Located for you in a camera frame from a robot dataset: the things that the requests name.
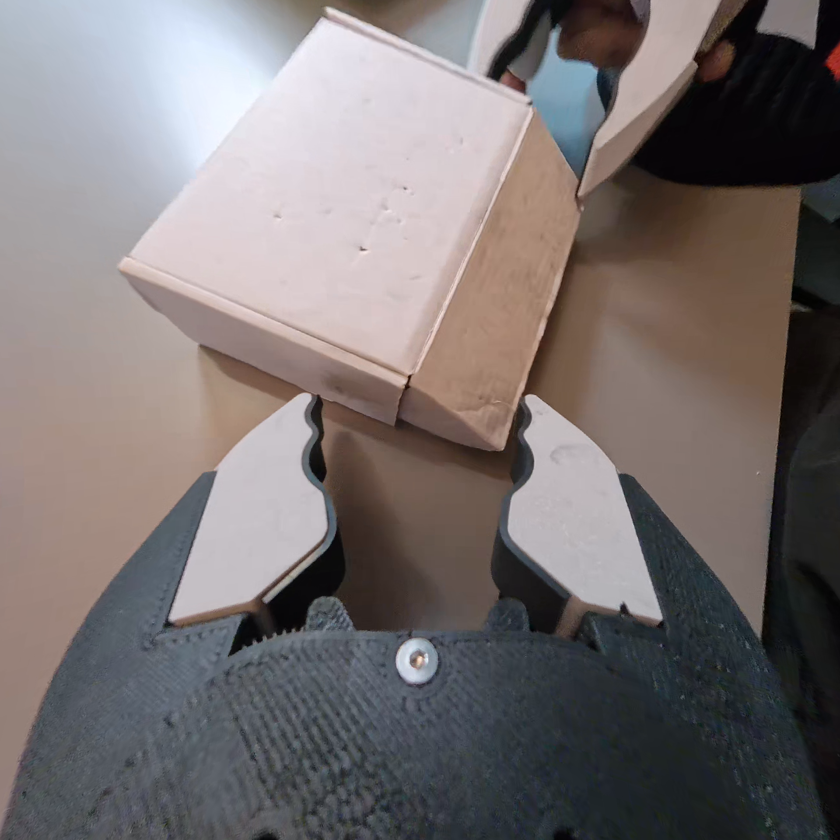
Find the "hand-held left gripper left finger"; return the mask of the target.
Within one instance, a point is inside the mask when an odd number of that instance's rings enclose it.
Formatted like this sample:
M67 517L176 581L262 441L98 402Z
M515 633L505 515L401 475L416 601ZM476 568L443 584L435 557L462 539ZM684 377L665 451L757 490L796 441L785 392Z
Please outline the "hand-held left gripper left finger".
M250 616L299 627L344 577L340 527L323 482L322 399L302 393L234 446L192 539L169 622Z

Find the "black textured pad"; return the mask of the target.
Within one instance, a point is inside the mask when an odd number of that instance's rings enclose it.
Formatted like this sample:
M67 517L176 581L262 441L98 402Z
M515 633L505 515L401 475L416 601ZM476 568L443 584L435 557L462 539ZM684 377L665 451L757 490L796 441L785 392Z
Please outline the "black textured pad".
M728 74L693 83L633 163L693 186L803 186L839 172L838 70L781 35L743 42Z

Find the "grey desk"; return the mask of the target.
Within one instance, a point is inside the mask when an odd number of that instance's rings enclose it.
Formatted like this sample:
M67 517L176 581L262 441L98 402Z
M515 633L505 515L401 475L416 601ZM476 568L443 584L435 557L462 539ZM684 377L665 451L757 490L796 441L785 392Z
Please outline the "grey desk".
M482 2L2 2L2 817L91 607L298 389L118 263L322 8L466 62ZM800 194L626 169L585 202L528 393L634 476L761 633Z

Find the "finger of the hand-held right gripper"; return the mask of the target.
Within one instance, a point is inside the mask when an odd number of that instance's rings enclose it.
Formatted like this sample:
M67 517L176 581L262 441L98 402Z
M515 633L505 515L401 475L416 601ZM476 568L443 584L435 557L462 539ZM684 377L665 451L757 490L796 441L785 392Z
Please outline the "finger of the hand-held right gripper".
M635 55L616 81L610 105L595 132L578 198L617 173L675 105L697 72L700 51L718 1L652 1Z
M471 45L471 71L533 79L560 23L559 1L487 1Z

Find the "white cardboard mailer box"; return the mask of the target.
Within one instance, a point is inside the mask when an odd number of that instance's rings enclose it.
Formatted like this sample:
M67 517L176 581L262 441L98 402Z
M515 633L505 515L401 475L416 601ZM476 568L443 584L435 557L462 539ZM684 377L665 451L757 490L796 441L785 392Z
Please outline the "white cardboard mailer box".
M119 270L208 349L501 451L577 192L527 98L327 9Z

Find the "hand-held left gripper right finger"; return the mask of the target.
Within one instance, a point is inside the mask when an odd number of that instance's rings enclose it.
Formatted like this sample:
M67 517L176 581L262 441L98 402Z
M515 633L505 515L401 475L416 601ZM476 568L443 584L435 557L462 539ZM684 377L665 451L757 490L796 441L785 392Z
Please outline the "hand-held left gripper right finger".
M516 427L490 561L499 595L523 604L541 634L573 638L588 613L661 624L614 463L535 395L521 399Z

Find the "person's right hand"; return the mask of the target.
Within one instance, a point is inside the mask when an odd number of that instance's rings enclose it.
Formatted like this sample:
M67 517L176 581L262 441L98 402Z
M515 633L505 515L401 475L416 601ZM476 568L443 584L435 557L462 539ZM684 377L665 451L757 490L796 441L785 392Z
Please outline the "person's right hand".
M575 1L559 23L556 51L562 60L580 61L598 70L620 70L634 56L644 36L648 2ZM500 83L526 92L539 69L553 30L543 16L528 48L500 76Z

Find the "person's leg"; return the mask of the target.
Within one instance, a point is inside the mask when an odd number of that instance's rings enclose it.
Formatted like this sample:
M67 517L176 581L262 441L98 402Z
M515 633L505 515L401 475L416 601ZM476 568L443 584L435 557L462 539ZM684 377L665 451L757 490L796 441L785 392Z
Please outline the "person's leg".
M791 315L763 641L814 750L838 755L838 307Z

